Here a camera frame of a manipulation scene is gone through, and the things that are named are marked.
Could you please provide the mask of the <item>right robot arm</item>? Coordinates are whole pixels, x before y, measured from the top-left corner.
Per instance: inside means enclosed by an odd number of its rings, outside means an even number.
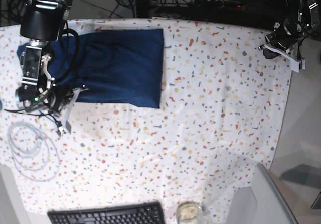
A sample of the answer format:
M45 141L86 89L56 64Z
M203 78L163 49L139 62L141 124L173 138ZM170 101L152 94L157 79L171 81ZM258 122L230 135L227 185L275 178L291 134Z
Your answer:
M29 39L21 56L22 83L16 90L19 114L48 110L59 114L64 108L71 109L80 93L63 80L71 72L79 52L79 36L68 28L67 17L73 0L27 0L22 18L20 35ZM76 47L71 65L63 73L52 75L54 51L50 45L63 35L72 34Z

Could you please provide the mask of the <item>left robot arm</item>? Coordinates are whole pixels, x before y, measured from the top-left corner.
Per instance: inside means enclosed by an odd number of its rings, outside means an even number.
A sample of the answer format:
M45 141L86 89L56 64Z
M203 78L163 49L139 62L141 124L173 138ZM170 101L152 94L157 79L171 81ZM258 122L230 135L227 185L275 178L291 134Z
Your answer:
M274 24L274 30L265 36L265 48L280 55L289 53L297 46L297 57L304 40L316 35L320 25L318 0L285 0L284 14Z

